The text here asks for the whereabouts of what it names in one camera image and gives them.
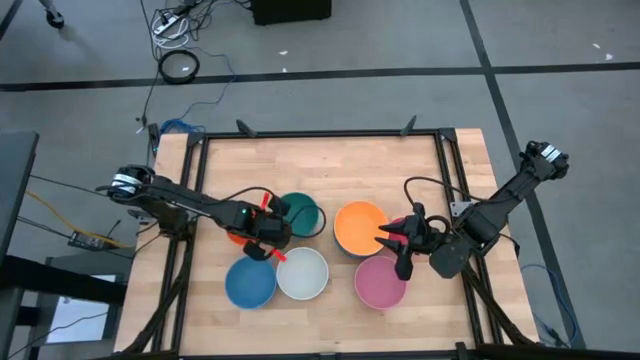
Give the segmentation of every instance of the yellow cable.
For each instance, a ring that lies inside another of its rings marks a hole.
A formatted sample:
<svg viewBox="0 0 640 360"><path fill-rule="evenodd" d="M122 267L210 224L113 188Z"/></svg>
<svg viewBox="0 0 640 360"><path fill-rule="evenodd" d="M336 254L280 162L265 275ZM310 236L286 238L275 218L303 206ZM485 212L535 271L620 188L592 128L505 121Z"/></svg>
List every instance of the yellow cable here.
<svg viewBox="0 0 640 360"><path fill-rule="evenodd" d="M65 219L62 215L60 215L60 213L58 212L58 210L56 210L51 204L49 204L48 202L46 202L45 200L43 200L40 196L32 193L29 190L25 191L25 194L31 196L32 198L36 199L37 201L39 201L40 203L42 203L42 205L46 206L47 208L49 208L49 210L51 210L51 212L53 213L53 215L55 215L58 219L60 219L60 221L62 221L65 225L67 225L67 227L69 227L72 230L75 230L77 232L79 232L80 234L83 235L87 235L89 237L93 237L96 239L100 239L106 243L109 243L113 246L119 247L119 248L125 248L128 247L127 245L124 245L123 243L120 243L118 241L109 239L108 237L104 237L102 235L98 235L98 234L94 234L92 232L88 232L88 231L84 231L82 229L79 229L77 227L75 227L73 224L71 224L67 219Z"/></svg>

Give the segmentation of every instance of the black box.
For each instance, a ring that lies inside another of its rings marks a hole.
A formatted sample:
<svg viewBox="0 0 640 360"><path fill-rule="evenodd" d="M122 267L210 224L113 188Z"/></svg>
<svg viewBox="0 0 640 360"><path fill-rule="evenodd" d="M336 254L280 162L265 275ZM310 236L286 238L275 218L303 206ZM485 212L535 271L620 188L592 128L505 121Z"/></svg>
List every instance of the black box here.
<svg viewBox="0 0 640 360"><path fill-rule="evenodd" d="M331 0L251 0L253 22L269 25L331 17Z"/></svg>

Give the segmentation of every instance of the wooden table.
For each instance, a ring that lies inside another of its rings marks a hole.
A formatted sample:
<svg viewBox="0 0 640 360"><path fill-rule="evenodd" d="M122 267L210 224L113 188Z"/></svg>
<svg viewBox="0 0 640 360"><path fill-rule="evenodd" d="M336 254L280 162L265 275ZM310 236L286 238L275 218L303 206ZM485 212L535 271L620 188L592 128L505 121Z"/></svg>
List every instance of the wooden table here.
<svg viewBox="0 0 640 360"><path fill-rule="evenodd" d="M481 130L459 129L457 136L471 193L490 196L497 186ZM155 165L157 173L178 183L185 148L186 135L163 136ZM191 163L191 188L199 153L199 149L194 151ZM454 175L452 161L448 163ZM329 263L330 280L315 299L295 301L278 290L264 308L240 310L225 296L224 279L229 266L243 256L242 250L213 221L201 219L180 354L443 350L452 349L458 341L473 348L460 276L442 279L430 268L426 256L414 257L415 269L405 298L392 310L376 311L364 305L353 289L353 276L360 261L347 257L334 244L334 216L350 201L371 201L389 219L409 214L411 207L402 184L412 175L441 177L434 141L422 136L211 141L204 193L220 198L262 185L281 195L305 192L324 208L327 229L318 237L292 243L291 247L309 246L320 251ZM452 181L457 184L455 176ZM425 204L428 214L448 214L440 186L414 182L410 191L414 199ZM260 203L262 193L248 193L241 198ZM141 235L138 246L155 235L156 229ZM116 350L129 345L153 313L167 249L168 241L159 239L136 257ZM513 245L501 240L486 262L496 300L525 335L537 339ZM486 311L479 298L477 302L485 341L490 341ZM174 315L175 304L167 315L165 348L169 347Z"/></svg>

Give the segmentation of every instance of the black aluminum frame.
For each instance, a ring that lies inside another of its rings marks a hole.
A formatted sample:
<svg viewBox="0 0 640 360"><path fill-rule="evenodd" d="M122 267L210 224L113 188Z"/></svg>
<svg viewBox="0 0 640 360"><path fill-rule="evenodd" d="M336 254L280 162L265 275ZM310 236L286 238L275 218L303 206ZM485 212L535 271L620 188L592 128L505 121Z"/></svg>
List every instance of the black aluminum frame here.
<svg viewBox="0 0 640 360"><path fill-rule="evenodd" d="M322 138L322 137L372 137L372 136L400 136L399 130L310 130L310 131L268 131L260 132L255 138L257 139L279 139L279 138ZM462 156L460 154L460 148L458 146L458 140L456 137L455 129L453 128L440 128L440 129L415 129L411 130L408 136L432 136L436 146L436 155L440 165L442 180L449 185L454 185L451 182L451 175L449 173L449 167L447 163L447 156L445 152L445 144L448 144L451 149L452 161L458 177L459 187L468 192L468 184L465 177L464 165L462 162ZM204 176L207 164L207 154L209 149L209 142L212 140L226 140L226 139L247 139L245 134L237 132L223 132L223 133L191 133L188 135L187 147L184 156L184 162L182 167L182 175L180 184L187 186L189 181L189 175L191 170L191 162L193 158L193 152L196 144L200 144L200 158L198 161L198 167L196 171L196 183L195 190L202 191ZM445 187L445 197L447 205L455 201L455 195L450 188ZM449 208L449 215L453 219L453 214ZM167 260L164 269L163 282L161 288L160 299L162 300L171 285L176 253L178 244L176 241L172 241L167 253ZM183 261L191 263L193 259L194 242L187 242L184 252ZM480 279L482 284L491 292L491 284L489 282L488 271L486 263L483 258L476 258L477 268L480 273ZM182 330L184 325L184 317L186 311L186 300L188 295L188 283L191 273L191 267L187 271L186 285L181 289L178 296L178 304L176 308L176 315L173 324L173 333L171 337L171 350L179 353L180 344L182 338ZM463 281L465 300L467 310L469 313L469 323L473 334L475 346L485 344L484 335L482 333L482 325L480 323L480 315L478 313L478 307L475 298L475 292L464 278ZM495 343L502 344L502 333L500 327L495 321L491 313L489 315L489 325L492 333L492 337ZM158 327L152 341L152 351L160 351L162 348L162 340L164 336L164 319ZM392 352L363 352L363 353L340 353L339 356L342 359L441 359L441 358L454 358L460 354L460 351L464 351L465 354L471 353L464 349L463 344L456 344L455 350L425 350L425 351L392 351ZM309 358L333 358L337 354L264 354L264 355L204 355L204 356L181 356L181 359L187 360L205 360L205 359L233 359L233 360L248 360L248 359L309 359Z"/></svg>

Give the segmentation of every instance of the teal bowl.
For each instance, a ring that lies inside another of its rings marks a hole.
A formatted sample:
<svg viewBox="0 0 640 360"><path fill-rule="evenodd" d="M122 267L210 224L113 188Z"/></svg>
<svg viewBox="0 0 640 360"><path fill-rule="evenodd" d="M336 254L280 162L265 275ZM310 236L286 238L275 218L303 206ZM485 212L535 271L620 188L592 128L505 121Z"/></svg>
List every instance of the teal bowl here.
<svg viewBox="0 0 640 360"><path fill-rule="evenodd" d="M291 222L293 234L307 236L311 235L318 224L319 211L316 202L303 193L289 193L282 197L282 200L291 205L285 220Z"/></svg>

